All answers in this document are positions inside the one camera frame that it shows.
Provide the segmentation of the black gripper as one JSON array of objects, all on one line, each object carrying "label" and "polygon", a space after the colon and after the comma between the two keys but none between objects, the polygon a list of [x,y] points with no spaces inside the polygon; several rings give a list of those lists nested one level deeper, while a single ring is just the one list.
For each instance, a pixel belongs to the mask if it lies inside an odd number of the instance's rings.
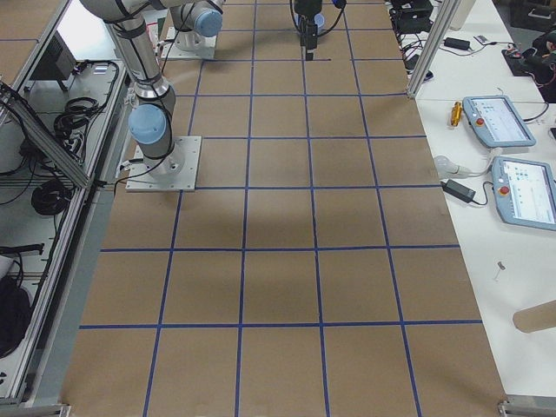
[{"label": "black gripper", "polygon": [[294,13],[299,15],[301,47],[305,60],[312,61],[318,43],[318,26],[314,17],[322,10],[322,0],[294,0],[293,8]]}]

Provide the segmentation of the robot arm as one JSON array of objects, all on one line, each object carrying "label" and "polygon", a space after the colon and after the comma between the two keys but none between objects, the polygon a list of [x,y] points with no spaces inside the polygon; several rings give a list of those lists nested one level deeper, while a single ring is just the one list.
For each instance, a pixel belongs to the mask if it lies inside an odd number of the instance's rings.
[{"label": "robot arm", "polygon": [[[183,6],[170,9],[173,26],[169,33],[170,46],[166,57],[175,45],[181,52],[201,56],[208,50],[214,56],[215,38],[222,29],[224,1],[187,1]],[[310,61],[317,49],[321,30],[317,16],[322,11],[322,1],[290,1],[289,10],[305,58]]]},{"label": "robot arm", "polygon": [[83,1],[103,20],[116,51],[134,82],[137,105],[128,119],[129,132],[142,151],[145,172],[164,177],[179,172],[184,162],[172,133],[175,91],[162,75],[143,16],[146,9],[167,10],[163,1]]}]

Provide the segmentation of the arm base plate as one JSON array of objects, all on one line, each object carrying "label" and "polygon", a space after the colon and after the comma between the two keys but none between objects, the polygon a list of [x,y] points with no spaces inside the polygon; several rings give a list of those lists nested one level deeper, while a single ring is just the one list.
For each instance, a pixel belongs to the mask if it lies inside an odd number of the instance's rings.
[{"label": "arm base plate", "polygon": [[126,190],[132,193],[194,191],[201,146],[200,136],[176,136],[172,153],[152,171],[148,172],[157,162],[149,158],[131,165]]},{"label": "arm base plate", "polygon": [[168,60],[212,60],[217,36],[205,37],[194,31],[177,32],[170,26],[163,39],[160,58]]}]

